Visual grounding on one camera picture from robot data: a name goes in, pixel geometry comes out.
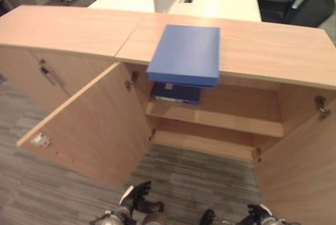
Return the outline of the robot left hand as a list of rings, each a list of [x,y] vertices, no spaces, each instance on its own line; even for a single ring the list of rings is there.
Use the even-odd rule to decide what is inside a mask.
[[[131,185],[122,195],[119,206],[128,209],[132,214],[138,211],[145,214],[155,212],[164,212],[164,203],[161,201],[148,201],[146,196],[152,189],[152,182],[150,180],[140,183],[136,186]]]

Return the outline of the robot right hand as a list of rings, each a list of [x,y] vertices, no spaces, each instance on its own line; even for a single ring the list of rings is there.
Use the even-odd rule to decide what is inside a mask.
[[[271,211],[263,204],[248,204],[247,208],[249,216],[254,222],[262,222],[266,218],[272,217]]]

